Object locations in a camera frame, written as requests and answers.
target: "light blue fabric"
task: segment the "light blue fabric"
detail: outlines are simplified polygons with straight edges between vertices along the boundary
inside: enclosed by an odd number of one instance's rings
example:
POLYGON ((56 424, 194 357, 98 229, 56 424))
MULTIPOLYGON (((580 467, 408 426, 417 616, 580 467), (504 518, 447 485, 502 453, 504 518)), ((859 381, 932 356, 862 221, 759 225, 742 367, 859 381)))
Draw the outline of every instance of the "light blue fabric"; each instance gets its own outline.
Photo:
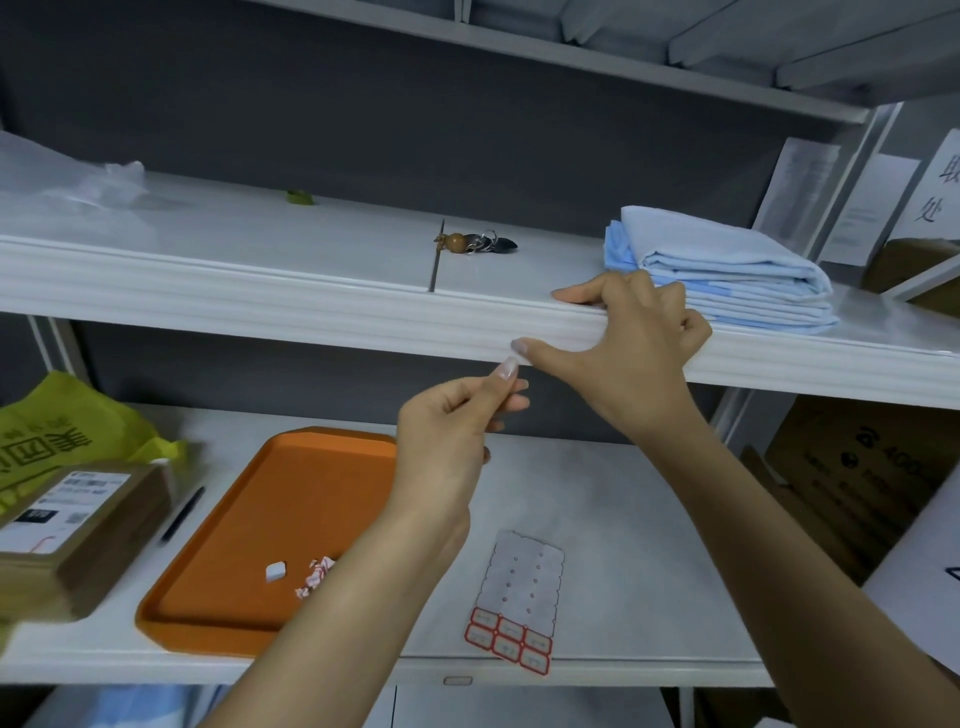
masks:
POLYGON ((88 728, 182 728, 187 685, 111 685, 100 689, 88 728))
POLYGON ((766 235, 650 207, 622 213, 625 222, 607 227, 606 267, 642 268, 655 285, 682 281, 687 305, 709 321, 794 333, 819 333, 838 322, 827 275, 766 235))

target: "yellow plastic bag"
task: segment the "yellow plastic bag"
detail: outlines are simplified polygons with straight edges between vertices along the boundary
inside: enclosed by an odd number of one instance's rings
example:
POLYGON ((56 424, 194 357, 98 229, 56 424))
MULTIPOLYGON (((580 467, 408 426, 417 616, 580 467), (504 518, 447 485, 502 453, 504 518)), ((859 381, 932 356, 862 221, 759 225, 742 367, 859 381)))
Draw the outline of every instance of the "yellow plastic bag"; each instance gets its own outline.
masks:
POLYGON ((125 404, 51 372, 25 398, 0 408, 0 513, 64 465, 167 457, 178 466, 185 456, 183 441, 163 440, 125 404))

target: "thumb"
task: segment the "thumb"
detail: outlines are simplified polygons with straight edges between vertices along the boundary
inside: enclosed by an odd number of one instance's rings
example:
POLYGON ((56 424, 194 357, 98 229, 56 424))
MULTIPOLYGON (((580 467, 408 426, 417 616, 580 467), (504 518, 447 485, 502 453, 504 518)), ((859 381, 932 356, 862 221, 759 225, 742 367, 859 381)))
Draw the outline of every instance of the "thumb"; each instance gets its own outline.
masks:
POLYGON ((493 415, 514 389, 516 375, 520 371, 520 362, 515 356, 508 356, 500 366, 484 378, 480 388, 460 409, 468 412, 469 418, 486 429, 493 415))
POLYGON ((515 339, 510 348, 542 372, 570 383, 576 353, 551 347, 539 339, 515 339))

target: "pen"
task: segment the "pen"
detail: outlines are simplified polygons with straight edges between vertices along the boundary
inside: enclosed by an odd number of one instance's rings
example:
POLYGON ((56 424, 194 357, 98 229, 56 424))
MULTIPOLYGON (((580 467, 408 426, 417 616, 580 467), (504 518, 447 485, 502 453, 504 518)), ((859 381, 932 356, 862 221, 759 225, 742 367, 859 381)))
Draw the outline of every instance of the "pen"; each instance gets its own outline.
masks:
POLYGON ((166 544, 170 539, 174 537, 174 534, 180 529, 183 525, 183 522, 186 520, 186 517, 190 515, 190 511, 194 509, 194 506, 197 505, 197 501, 200 500, 200 496, 204 494, 206 488, 201 486, 197 491, 190 497, 184 506, 180 509, 180 512, 177 513, 177 517, 174 518, 174 522, 163 532, 163 535, 160 536, 160 546, 166 544))

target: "shelf edge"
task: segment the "shelf edge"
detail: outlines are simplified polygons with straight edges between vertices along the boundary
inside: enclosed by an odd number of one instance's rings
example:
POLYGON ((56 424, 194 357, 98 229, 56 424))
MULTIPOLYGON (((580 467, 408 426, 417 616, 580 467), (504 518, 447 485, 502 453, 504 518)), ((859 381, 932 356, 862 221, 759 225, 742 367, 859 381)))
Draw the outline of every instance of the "shelf edge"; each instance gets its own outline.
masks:
MULTIPOLYGON (((483 301, 280 272, 65 250, 0 239, 0 310, 354 349, 501 361, 518 336, 579 351, 596 309, 483 301)), ((717 328, 691 382, 960 409, 960 356, 717 328)))

